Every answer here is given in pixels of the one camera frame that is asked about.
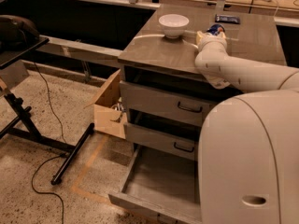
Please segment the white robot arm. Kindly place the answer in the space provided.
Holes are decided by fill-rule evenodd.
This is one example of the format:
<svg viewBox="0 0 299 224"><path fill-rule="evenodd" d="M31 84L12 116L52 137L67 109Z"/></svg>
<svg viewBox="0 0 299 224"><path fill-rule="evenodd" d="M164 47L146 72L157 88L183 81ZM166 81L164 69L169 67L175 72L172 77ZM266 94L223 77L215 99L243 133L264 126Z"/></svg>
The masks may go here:
<svg viewBox="0 0 299 224"><path fill-rule="evenodd" d="M200 32L196 69L216 89L200 133L203 224L299 224L299 71L231 56L224 33Z"/></svg>

